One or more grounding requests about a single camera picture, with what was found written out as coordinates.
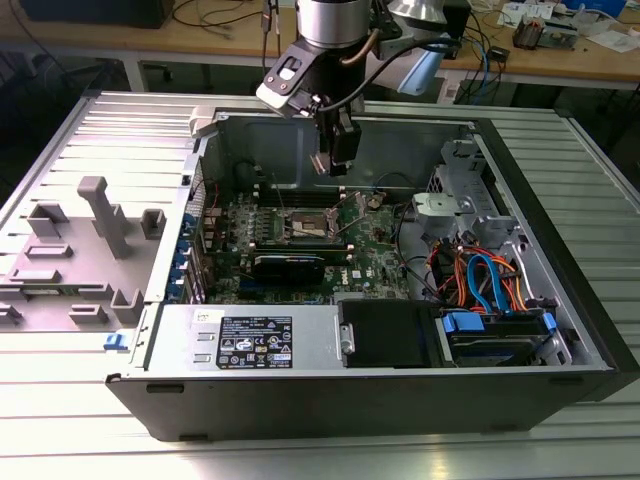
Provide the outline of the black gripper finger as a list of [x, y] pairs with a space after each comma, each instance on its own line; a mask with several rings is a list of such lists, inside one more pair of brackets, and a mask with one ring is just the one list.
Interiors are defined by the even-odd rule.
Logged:
[[333, 135], [334, 114], [319, 113], [317, 115], [317, 130], [319, 134], [318, 148], [319, 152], [331, 155], [334, 135]]
[[332, 118], [330, 129], [330, 175], [347, 174], [348, 162], [355, 159], [361, 139], [361, 128], [352, 119], [349, 108], [340, 108]]

